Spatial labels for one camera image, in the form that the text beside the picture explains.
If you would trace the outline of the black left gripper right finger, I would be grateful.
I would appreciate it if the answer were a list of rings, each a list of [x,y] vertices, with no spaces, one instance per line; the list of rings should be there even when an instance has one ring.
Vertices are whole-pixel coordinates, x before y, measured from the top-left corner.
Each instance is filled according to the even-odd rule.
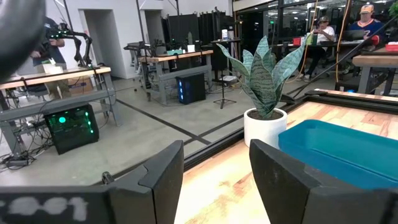
[[[398,189],[355,187],[258,139],[249,158],[271,224],[398,224]]]

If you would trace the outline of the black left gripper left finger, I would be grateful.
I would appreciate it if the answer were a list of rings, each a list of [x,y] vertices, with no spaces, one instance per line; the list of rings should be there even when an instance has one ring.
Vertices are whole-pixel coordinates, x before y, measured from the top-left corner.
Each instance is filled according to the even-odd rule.
[[[174,224],[183,162],[178,140],[103,185],[0,187],[0,224]]]

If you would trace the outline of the blue plastic basket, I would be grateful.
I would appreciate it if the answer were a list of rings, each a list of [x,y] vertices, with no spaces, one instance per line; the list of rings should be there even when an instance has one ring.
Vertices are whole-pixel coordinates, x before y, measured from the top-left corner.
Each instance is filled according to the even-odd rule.
[[[279,149],[362,189],[398,188],[398,140],[308,119],[279,134]]]

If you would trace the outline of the white plant pot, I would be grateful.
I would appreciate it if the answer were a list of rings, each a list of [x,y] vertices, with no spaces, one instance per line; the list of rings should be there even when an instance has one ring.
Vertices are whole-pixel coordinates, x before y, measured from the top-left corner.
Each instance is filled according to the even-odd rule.
[[[252,139],[259,139],[279,149],[279,134],[287,129],[287,113],[274,108],[270,118],[261,119],[257,109],[251,108],[244,113],[244,143],[250,146]]]

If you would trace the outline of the computer tower green lights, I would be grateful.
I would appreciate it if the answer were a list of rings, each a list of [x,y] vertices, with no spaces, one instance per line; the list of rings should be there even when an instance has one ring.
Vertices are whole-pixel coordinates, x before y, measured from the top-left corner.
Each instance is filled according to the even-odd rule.
[[[58,155],[98,142],[99,128],[90,104],[48,110],[44,120]]]

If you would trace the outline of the green snake plant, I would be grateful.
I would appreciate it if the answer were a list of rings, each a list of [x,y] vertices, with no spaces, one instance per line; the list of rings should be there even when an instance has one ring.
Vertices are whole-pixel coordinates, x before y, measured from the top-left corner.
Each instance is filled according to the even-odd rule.
[[[221,44],[220,48],[232,64],[233,69],[242,77],[241,87],[257,109],[261,119],[270,118],[282,97],[285,82],[298,69],[302,56],[312,38],[305,38],[304,42],[293,52],[276,62],[272,56],[272,49],[268,39],[264,36],[258,43],[256,51],[252,54],[243,51],[243,61],[233,58],[228,50]]]

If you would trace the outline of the black tripod stand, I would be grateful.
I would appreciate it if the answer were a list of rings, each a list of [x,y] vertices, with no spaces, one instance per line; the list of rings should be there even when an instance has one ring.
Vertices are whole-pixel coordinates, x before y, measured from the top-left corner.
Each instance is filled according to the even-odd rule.
[[[225,90],[226,87],[228,86],[228,81],[225,80],[226,75],[223,74],[223,72],[221,72],[221,75],[219,78],[215,79],[214,82],[217,82],[221,85],[221,99],[220,100],[215,100],[214,103],[217,103],[220,105],[220,109],[222,110],[224,108],[224,106],[228,103],[233,104],[236,103],[236,101],[234,100],[228,100],[225,97]]]

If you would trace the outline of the computer tower blue lights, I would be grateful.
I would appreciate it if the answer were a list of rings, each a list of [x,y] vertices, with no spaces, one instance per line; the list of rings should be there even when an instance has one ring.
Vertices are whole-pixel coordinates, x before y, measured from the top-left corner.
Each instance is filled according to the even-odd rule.
[[[188,105],[206,99],[204,74],[182,75],[175,79],[180,103]]]

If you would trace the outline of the cardboard box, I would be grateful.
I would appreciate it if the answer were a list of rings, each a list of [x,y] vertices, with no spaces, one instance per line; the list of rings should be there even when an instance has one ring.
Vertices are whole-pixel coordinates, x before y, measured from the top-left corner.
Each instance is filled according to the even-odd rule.
[[[83,95],[93,91],[90,77],[78,77],[68,79],[68,86],[72,95]]]

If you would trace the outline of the wooden workbench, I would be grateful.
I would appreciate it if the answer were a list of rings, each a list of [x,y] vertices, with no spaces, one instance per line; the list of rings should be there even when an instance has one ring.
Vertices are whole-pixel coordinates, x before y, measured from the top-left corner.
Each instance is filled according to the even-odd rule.
[[[358,93],[370,93],[384,82],[384,96],[389,96],[393,84],[393,80],[398,71],[398,52],[388,52],[384,47],[378,50],[367,52],[364,55],[353,57],[353,64],[361,67],[361,78],[359,80]],[[377,79],[377,83],[372,84],[371,69],[372,68],[388,68],[387,77],[385,79]]]
[[[53,82],[56,80],[68,80],[70,78],[97,76],[100,79],[99,90],[92,91],[83,95],[75,95],[69,98],[55,101],[46,101],[30,106],[10,109],[6,100],[2,95],[2,91],[20,86],[31,86]],[[110,112],[113,114],[114,121],[117,126],[123,124],[119,108],[116,103],[116,90],[111,80],[111,69],[109,67],[95,68],[73,68],[67,69],[63,73],[49,75],[46,73],[37,73],[21,77],[12,77],[6,81],[0,82],[0,128],[2,136],[8,143],[11,153],[14,157],[21,157],[23,150],[18,141],[18,135],[22,132],[15,133],[13,131],[12,122],[17,119],[42,114],[45,111],[61,108],[64,106],[72,106],[78,103],[88,103],[91,101],[108,99],[109,103],[103,103],[101,112]]]
[[[213,86],[213,74],[212,74],[212,66],[211,66],[211,55],[213,54],[212,50],[204,50],[199,52],[191,52],[185,54],[177,54],[177,55],[163,55],[158,57],[138,57],[137,61],[142,65],[142,87],[146,93],[147,100],[151,101],[152,95],[158,94],[160,97],[160,102],[163,104],[167,103],[167,94],[166,94],[166,86],[167,81],[172,80],[181,75],[198,75],[203,74],[206,76],[206,80],[208,82],[208,89],[210,90]],[[172,60],[181,60],[186,58],[193,57],[205,57],[206,64],[201,65],[199,67],[187,68],[184,70],[179,70],[176,72],[164,73],[162,70],[162,62],[168,62]],[[149,72],[149,64],[153,63],[155,65],[155,74],[157,76],[157,84],[158,89],[155,90],[153,87],[148,88],[147,83],[149,83],[148,72]]]

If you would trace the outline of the person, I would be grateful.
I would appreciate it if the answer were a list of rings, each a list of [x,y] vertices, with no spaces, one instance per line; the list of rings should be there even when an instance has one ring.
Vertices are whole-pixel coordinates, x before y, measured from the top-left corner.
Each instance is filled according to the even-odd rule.
[[[318,20],[318,27],[313,30],[313,33],[317,35],[317,44],[320,42],[326,41],[334,41],[335,39],[335,31],[334,29],[329,26],[329,18],[328,16],[322,16]],[[312,73],[316,69],[320,59],[326,54],[326,47],[309,47],[307,50],[306,58],[310,57],[312,62],[310,64],[309,69],[305,72],[301,70],[304,58],[301,59],[300,64],[298,66],[299,76],[297,80],[305,80],[309,82],[312,78]]]
[[[360,20],[351,24],[348,30],[362,30],[363,39],[367,45],[377,46],[386,39],[385,29],[382,29],[384,23],[372,18],[374,6],[365,4],[362,6],[359,15]]]
[[[62,67],[64,70],[67,69],[66,61],[60,52],[60,48],[65,46],[63,39],[50,39],[47,34],[51,28],[56,28],[57,23],[49,18],[45,18],[44,22],[44,34],[40,44],[31,53],[32,63],[38,73],[44,73],[44,67],[42,63],[51,58],[55,61],[55,65]],[[69,98],[72,96],[68,86],[68,80],[56,80],[53,82],[45,83],[45,86],[49,92],[51,100],[59,100],[61,98]]]

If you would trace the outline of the black folding partition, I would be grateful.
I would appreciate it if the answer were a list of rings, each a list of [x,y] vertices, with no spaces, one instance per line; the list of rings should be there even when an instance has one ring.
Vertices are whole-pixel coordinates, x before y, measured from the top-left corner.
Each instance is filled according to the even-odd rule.
[[[210,44],[221,39],[221,31],[234,30],[233,16],[225,12],[201,12],[199,14],[186,14],[179,16],[167,15],[160,19],[166,43],[188,42],[192,37],[193,42],[199,40],[202,44]]]

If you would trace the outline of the black slanted frame strut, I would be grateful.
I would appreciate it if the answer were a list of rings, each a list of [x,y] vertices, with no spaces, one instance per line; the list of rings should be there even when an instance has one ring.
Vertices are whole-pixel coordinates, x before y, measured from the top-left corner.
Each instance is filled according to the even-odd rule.
[[[380,27],[378,30],[376,30],[373,35],[370,35],[366,40],[363,40],[361,43],[359,43],[354,49],[352,49],[351,51],[349,51],[344,57],[342,57],[340,60],[337,60],[333,65],[331,65],[330,67],[326,68],[324,71],[322,71],[321,73],[319,73],[317,76],[313,77],[307,84],[304,84],[290,92],[287,92],[287,95],[291,95],[293,93],[296,92],[296,94],[293,96],[296,97],[299,95],[299,93],[301,93],[307,86],[311,85],[313,82],[317,82],[320,79],[320,76],[322,76],[324,73],[329,72],[333,67],[337,68],[338,65],[345,61],[346,58],[349,57],[350,54],[352,54],[355,51],[358,51],[362,46],[364,46],[365,44],[370,43],[371,39],[377,35],[380,31],[382,31],[386,26],[388,26],[392,21],[398,20],[398,14],[394,15],[389,21],[387,21],[382,27]]]

